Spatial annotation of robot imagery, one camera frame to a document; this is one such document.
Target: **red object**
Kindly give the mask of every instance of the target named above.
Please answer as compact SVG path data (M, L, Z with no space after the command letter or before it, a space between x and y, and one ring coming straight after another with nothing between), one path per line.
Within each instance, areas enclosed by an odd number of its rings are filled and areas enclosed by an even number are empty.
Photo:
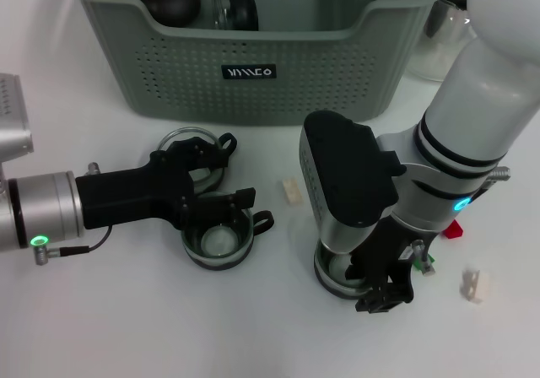
M457 237L463 236L463 229L457 223L457 221L454 220L452 221L451 225L448 226L448 228L444 232L442 232L442 234L445 236L446 239L455 239Z

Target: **white table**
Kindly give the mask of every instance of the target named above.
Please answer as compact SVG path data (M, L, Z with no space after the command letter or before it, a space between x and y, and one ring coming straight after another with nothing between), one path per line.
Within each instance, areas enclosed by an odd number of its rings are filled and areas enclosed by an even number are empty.
M78 0L0 0L0 72L22 78L35 152L9 162L9 177L142 165L157 142L186 123L130 111ZM437 85L405 75L375 133L419 120ZM388 314L316 281L316 226L307 203L300 127L223 127L239 148L223 189L254 186L255 210L274 228L237 268L211 273L180 234L149 219L113 229L87 256L33 263L31 251L0 255L2 378L284 378L536 376L540 337L540 118L505 157L513 178L459 217L460 240L432 245L437 274L414 273L415 299ZM289 207L279 185L296 177L306 203ZM104 230L77 244L92 245ZM493 277L480 306L459 294L462 270Z

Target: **perforated basket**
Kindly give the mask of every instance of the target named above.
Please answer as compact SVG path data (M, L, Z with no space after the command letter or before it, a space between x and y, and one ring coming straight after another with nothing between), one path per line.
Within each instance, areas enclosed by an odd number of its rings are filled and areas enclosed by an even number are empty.
M139 0L81 1L135 111L284 125L315 110L381 114L435 0L256 0L259 32L211 29L210 0L182 29L158 24ZM226 79L229 65L240 73Z

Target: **black cable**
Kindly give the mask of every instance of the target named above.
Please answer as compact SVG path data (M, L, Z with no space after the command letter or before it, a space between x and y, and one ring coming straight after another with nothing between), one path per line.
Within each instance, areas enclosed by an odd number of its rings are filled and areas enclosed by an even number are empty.
M94 251L95 249L99 249L101 245L103 245L103 243L105 243L107 239L109 239L111 232L112 232L112 225L109 226L109 229L107 229L107 233L105 233L105 236L103 236L103 239L101 239L95 246L92 246L89 248L89 252Z
M75 246L75 247L60 247L59 253L60 257L67 257L67 256L76 256L78 254L85 254L90 253L91 251L94 251L95 249L98 249L109 239L109 236L111 235L112 226L109 226L109 229L107 230L107 233L105 233L105 236L103 236L103 239L101 239L95 246L89 247L89 246Z

